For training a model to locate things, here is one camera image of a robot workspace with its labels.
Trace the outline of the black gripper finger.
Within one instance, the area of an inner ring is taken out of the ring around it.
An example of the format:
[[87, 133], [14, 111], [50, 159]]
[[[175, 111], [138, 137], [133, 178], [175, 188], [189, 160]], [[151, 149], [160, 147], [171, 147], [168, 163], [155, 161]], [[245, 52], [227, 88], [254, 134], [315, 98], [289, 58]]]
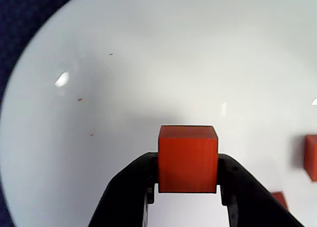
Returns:
[[158, 154], [145, 153], [110, 180], [88, 226], [146, 227], [157, 183]]
[[239, 162], [218, 155], [217, 184], [231, 227], [301, 227], [302, 224]]

